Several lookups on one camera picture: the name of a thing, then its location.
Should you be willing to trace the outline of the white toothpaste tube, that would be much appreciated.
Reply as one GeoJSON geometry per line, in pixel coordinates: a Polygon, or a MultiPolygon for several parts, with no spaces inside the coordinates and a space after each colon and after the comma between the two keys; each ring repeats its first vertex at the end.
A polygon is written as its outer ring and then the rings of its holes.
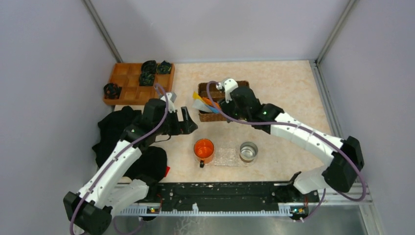
{"type": "Polygon", "coordinates": [[[212,110],[201,100],[195,99],[192,104],[192,108],[197,109],[201,112],[212,113],[212,110]]]}

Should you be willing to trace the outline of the orange translucent plastic mug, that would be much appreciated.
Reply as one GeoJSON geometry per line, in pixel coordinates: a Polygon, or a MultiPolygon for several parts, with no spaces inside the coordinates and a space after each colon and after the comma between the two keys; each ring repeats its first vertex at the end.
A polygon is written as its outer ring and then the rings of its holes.
{"type": "Polygon", "coordinates": [[[215,156],[215,146],[209,139],[197,140],[193,146],[193,151],[200,168],[204,168],[215,156]]]}

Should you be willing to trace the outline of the metal cup orange base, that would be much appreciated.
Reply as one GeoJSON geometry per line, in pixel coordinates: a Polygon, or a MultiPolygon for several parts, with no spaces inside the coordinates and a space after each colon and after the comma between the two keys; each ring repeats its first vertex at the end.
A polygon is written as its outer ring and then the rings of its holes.
{"type": "Polygon", "coordinates": [[[254,162],[257,158],[258,147],[255,143],[247,141],[239,147],[239,158],[246,163],[254,162]]]}

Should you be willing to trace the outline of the clear textured plastic tray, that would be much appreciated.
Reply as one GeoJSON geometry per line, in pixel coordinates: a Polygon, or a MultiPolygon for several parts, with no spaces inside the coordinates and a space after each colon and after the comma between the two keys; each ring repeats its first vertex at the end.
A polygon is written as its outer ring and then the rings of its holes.
{"type": "Polygon", "coordinates": [[[255,163],[246,163],[239,158],[239,147],[242,143],[222,144],[215,150],[215,156],[212,160],[214,166],[228,166],[228,167],[249,167],[255,163]]]}

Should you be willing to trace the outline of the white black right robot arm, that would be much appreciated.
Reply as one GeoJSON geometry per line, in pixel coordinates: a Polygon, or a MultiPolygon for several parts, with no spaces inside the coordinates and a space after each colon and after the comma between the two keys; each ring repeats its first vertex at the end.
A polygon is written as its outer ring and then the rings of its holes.
{"type": "Polygon", "coordinates": [[[356,138],[349,136],[342,139],[315,130],[276,105],[260,103],[247,86],[225,82],[216,87],[225,94],[218,104],[229,121],[250,125],[288,140],[323,163],[323,166],[294,175],[292,184],[299,192],[307,194],[324,188],[340,193],[350,191],[364,166],[360,143],[356,138]]]}

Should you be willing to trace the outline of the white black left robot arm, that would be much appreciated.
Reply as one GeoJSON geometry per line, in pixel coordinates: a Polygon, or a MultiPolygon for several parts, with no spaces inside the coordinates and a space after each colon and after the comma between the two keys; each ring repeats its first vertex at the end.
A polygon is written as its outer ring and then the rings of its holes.
{"type": "Polygon", "coordinates": [[[155,180],[139,176],[120,190],[115,187],[127,170],[143,155],[159,135],[189,135],[197,130],[188,108],[181,107],[183,120],[173,101],[152,98],[144,106],[142,114],[128,125],[118,138],[114,149],[96,174],[78,192],[68,192],[64,199],[70,221],[74,227],[91,235],[103,234],[114,217],[136,201],[144,199],[155,180]]]}

